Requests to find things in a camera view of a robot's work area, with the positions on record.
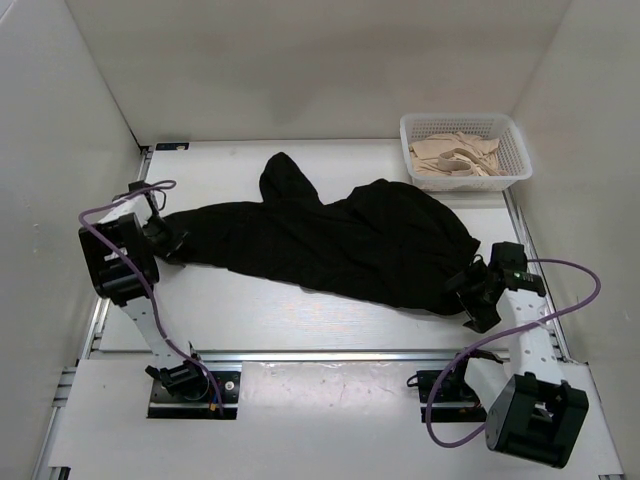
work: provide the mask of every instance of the laundry basket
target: laundry basket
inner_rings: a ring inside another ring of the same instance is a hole
[[[499,138],[500,169],[509,175],[499,177],[449,177],[419,175],[413,170],[409,145],[437,133],[463,132],[485,139]],[[446,114],[412,113],[400,120],[402,153],[413,184],[427,191],[501,191],[532,174],[531,160],[513,120],[499,113]]]

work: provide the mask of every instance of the white table surface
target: white table surface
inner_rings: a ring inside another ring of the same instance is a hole
[[[70,480],[587,480],[622,473],[586,366],[562,365],[590,408],[563,470],[428,437],[405,380],[416,365],[244,363],[236,421],[146,418],[147,355],[80,362],[50,466]],[[444,440],[476,425],[436,425]]]
[[[325,203],[378,178],[409,182],[398,140],[191,143],[188,150],[155,152],[147,181],[178,182],[168,194],[165,214],[213,203],[261,201],[258,179],[279,151],[297,162]],[[516,240],[500,193],[437,198],[482,242],[485,259],[493,243]],[[464,315],[439,318],[226,269],[159,264],[156,292],[163,321],[203,351],[457,350],[479,338],[461,327]],[[506,342],[496,342],[494,348],[505,348]],[[148,350],[133,322],[117,308],[109,311],[100,349]]]

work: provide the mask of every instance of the black cloth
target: black cloth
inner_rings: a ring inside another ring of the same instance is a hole
[[[462,311],[443,285],[469,265],[480,242],[416,187],[377,180],[323,205],[295,162],[278,153],[260,191],[263,203],[167,216],[169,226],[189,232],[176,258],[392,307]]]

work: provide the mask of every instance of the beige garment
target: beige garment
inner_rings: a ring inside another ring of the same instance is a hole
[[[441,133],[409,146],[414,171],[435,176],[508,175],[496,152],[500,139],[484,140],[466,133]]]

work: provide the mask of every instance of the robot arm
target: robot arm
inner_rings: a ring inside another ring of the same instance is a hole
[[[450,287],[471,317],[469,326],[481,333],[500,320],[513,328],[545,315],[544,284],[527,272],[522,245],[494,244],[488,267],[474,262]],[[512,338],[510,375],[484,355],[469,358],[454,378],[471,387],[484,406],[490,450],[562,468],[589,409],[587,395],[568,384],[546,328]]]
[[[129,185],[130,193],[145,187],[148,185],[143,182],[133,183]],[[126,254],[151,288],[160,279],[151,244],[163,249],[164,256],[170,259],[186,236],[166,226],[150,192],[126,200],[93,227]],[[120,307],[149,345],[155,366],[147,367],[147,373],[172,395],[201,396],[208,388],[205,373],[169,345],[167,339],[171,337],[153,315],[154,305],[140,279],[90,231],[80,229],[79,237],[96,292]],[[198,358],[193,350],[190,354]]]

